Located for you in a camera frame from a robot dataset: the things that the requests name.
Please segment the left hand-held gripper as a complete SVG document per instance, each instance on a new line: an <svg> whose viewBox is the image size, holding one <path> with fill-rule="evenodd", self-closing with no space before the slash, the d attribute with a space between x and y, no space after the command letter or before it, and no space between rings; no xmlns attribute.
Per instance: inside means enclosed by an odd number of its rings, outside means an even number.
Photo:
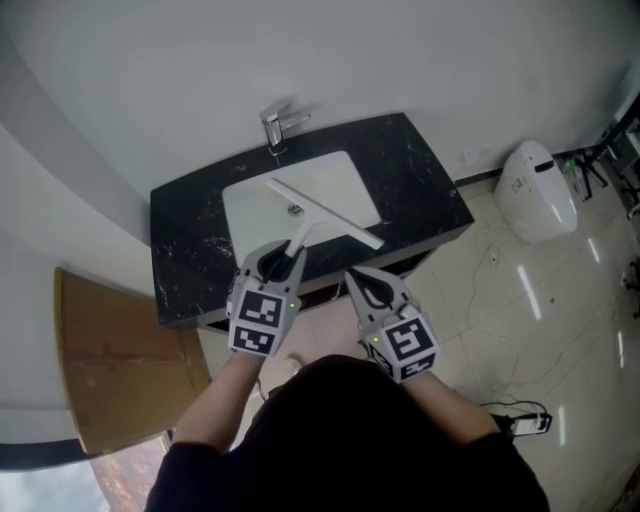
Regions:
<svg viewBox="0 0 640 512"><path fill-rule="evenodd" d="M289 333L301 307L307 249L288 256L288 246L288 240L273 241L246 256L227 301L230 349L273 357Z"/></svg>

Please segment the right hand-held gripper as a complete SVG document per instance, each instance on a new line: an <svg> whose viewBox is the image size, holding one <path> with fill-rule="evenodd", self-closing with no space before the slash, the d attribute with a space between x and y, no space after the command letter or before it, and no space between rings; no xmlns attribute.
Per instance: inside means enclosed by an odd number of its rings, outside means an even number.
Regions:
<svg viewBox="0 0 640 512"><path fill-rule="evenodd" d="M397 301L411 301L404 281L381 269L355 266L346 271L345 282L360 321L370 323L360 331L368 357L397 384L430 371L440 344L414 304L376 320Z"/></svg>

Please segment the white squeegee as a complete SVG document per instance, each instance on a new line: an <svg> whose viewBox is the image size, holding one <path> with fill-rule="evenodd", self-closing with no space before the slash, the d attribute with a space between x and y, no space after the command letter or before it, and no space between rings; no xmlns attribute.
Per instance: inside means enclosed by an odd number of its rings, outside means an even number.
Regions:
<svg viewBox="0 0 640 512"><path fill-rule="evenodd" d="M311 230L320 224L331 225L345 235L367 245L373 250L379 250L384 245L384 241L379 237L374 236L363 228L360 228L358 225L312 198L300 193L298 190L290 187L284 182L271 178L266 182L266 185L304 210L305 220L302 222L300 228L295 232L285 249L285 255L287 257L293 258L303 247Z"/></svg>

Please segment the person's right forearm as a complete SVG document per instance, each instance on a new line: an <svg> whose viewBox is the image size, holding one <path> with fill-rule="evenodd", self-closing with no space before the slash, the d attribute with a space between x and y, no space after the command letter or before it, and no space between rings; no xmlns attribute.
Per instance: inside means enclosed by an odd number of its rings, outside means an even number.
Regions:
<svg viewBox="0 0 640 512"><path fill-rule="evenodd" d="M464 446L499 433L493 417L431 372L401 384L430 421L454 444Z"/></svg>

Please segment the person's left forearm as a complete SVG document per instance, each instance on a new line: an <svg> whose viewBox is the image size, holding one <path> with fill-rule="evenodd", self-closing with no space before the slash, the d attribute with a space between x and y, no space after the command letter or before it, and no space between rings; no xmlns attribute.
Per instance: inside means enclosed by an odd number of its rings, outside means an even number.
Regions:
<svg viewBox="0 0 640 512"><path fill-rule="evenodd" d="M234 352L182 415L173 442L206 445L219 455L228 453L264 361L262 356Z"/></svg>

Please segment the white sink basin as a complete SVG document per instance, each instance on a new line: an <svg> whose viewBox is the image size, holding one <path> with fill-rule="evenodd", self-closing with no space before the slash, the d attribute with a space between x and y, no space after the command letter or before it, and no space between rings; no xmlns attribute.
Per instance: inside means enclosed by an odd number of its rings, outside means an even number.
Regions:
<svg viewBox="0 0 640 512"><path fill-rule="evenodd" d="M363 229L381 222L378 209L353 161L344 151L325 154L235 183L223 190L234 257L241 265L255 249L289 239L305 215L293 217L293 203L266 185L278 179Z"/></svg>

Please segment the black marble vanity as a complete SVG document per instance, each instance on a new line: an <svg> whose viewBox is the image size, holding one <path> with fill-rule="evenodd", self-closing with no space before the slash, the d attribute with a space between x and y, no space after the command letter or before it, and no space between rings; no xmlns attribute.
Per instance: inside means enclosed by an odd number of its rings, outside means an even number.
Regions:
<svg viewBox="0 0 640 512"><path fill-rule="evenodd" d="M189 329L228 327L226 300L237 265L223 208L224 187L287 165L345 151L380 216L378 251L342 236L309 249L299 288L305 310L345 296L344 272L365 265L409 276L474 218L436 155L403 113L353 121L212 163L150 194L150 238L158 321Z"/></svg>

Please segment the chrome faucet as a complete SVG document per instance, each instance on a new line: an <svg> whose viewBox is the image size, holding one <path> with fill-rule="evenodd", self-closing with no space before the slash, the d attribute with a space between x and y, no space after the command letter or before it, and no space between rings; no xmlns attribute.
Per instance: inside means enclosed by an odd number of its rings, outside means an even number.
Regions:
<svg viewBox="0 0 640 512"><path fill-rule="evenodd" d="M309 120L309 111L290 113L293 101L281 99L260 112L259 117L268 139L268 149L272 156L278 156L287 149L284 132Z"/></svg>

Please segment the person's black shirt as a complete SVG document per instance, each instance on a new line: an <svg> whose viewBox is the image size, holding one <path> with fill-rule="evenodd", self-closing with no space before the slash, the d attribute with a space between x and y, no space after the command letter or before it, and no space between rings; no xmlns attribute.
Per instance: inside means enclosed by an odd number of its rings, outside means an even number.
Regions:
<svg viewBox="0 0 640 512"><path fill-rule="evenodd" d="M375 364L330 355L280 386L228 453L172 443L145 512L550 512L500 431L452 443Z"/></svg>

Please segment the brown cardboard sheet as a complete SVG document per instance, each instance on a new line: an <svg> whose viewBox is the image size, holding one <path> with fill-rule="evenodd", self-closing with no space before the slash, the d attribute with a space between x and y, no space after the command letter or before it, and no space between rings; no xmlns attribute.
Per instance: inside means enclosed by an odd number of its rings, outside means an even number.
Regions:
<svg viewBox="0 0 640 512"><path fill-rule="evenodd" d="M172 429L210 382L197 331L160 327L151 299L56 268L54 321L67 399L88 455Z"/></svg>

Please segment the white toilet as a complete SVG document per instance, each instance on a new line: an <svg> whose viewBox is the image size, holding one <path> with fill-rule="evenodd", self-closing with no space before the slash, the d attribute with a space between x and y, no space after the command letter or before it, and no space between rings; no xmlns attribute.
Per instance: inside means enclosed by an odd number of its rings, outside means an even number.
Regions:
<svg viewBox="0 0 640 512"><path fill-rule="evenodd" d="M522 142L507 158L494 200L511 230L537 244L573 233L578 215L568 184L549 151Z"/></svg>

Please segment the black tripod stand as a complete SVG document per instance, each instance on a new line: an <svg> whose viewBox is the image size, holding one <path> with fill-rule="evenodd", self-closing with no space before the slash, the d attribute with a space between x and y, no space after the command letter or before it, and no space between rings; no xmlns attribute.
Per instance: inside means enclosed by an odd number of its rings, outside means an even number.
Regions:
<svg viewBox="0 0 640 512"><path fill-rule="evenodd" d="M606 169L598 168L602 162L614 174L623 198L630 201L627 217L640 218L640 114L613 122L594 146L562 154L561 172L583 201L593 197L593 185L610 185Z"/></svg>

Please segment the dark glass door frame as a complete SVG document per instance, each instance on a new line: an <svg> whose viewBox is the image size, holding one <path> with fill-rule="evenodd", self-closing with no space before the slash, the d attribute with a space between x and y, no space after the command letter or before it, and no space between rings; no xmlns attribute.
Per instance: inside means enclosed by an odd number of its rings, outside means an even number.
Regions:
<svg viewBox="0 0 640 512"><path fill-rule="evenodd" d="M168 429L158 434L169 441L174 438L175 430ZM89 461L105 455L137 447L157 437L130 443L120 448L111 448L87 454L79 439L66 439L42 443L2 444L0 443L0 472L18 472L50 469L53 467Z"/></svg>

